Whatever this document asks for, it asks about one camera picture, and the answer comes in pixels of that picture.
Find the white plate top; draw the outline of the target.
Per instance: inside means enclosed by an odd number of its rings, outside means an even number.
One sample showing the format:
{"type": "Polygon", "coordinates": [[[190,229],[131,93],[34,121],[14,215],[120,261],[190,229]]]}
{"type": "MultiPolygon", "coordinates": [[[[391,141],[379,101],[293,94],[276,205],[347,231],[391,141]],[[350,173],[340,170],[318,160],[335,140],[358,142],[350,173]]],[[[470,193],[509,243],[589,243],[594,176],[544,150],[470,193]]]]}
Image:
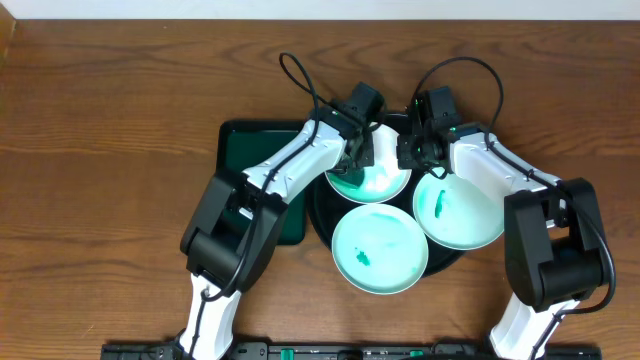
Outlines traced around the white plate top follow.
{"type": "Polygon", "coordinates": [[[374,142],[374,165],[365,167],[365,180],[359,188],[345,188],[330,182],[338,194],[355,203],[382,203],[400,194],[409,183],[411,170],[400,169],[397,163],[396,146],[399,133],[387,125],[382,125],[372,134],[374,142]]]}

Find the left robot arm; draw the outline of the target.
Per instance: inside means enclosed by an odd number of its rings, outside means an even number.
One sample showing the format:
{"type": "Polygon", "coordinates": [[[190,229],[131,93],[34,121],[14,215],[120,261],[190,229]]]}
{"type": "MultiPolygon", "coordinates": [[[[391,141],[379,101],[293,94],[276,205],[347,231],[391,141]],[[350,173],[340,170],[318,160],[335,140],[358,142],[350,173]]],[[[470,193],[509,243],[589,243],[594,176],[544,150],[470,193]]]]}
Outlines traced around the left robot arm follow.
{"type": "Polygon", "coordinates": [[[269,264],[290,202],[326,171],[372,165],[372,134],[381,123],[376,115],[320,112],[268,159],[241,172],[216,171],[180,243],[193,289],[178,342],[183,358],[225,355],[241,295],[269,264]]]}

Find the green wavy sponge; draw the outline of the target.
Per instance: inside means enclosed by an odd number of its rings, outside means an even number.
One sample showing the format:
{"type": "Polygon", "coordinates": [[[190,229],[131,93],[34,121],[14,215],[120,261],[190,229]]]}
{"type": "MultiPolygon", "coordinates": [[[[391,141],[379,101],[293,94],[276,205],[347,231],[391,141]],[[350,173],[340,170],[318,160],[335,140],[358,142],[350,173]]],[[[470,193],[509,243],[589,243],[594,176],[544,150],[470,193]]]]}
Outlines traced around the green wavy sponge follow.
{"type": "Polygon", "coordinates": [[[344,171],[331,172],[329,174],[330,182],[336,186],[345,188],[359,188],[365,180],[365,171],[363,169],[348,169],[344,171]]]}

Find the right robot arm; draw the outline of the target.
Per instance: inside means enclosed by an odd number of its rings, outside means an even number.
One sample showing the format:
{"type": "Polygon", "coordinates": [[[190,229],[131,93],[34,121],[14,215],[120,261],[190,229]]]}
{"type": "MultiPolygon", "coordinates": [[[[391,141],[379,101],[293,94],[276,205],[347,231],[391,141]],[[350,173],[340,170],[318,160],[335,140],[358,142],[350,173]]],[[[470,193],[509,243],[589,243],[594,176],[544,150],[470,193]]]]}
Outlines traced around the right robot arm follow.
{"type": "Polygon", "coordinates": [[[617,278],[593,186],[539,171],[506,149],[490,129],[452,110],[408,114],[398,162],[469,182],[503,209],[505,267],[513,295],[491,330],[503,359],[539,359],[569,315],[595,313],[613,299],[617,278]]]}

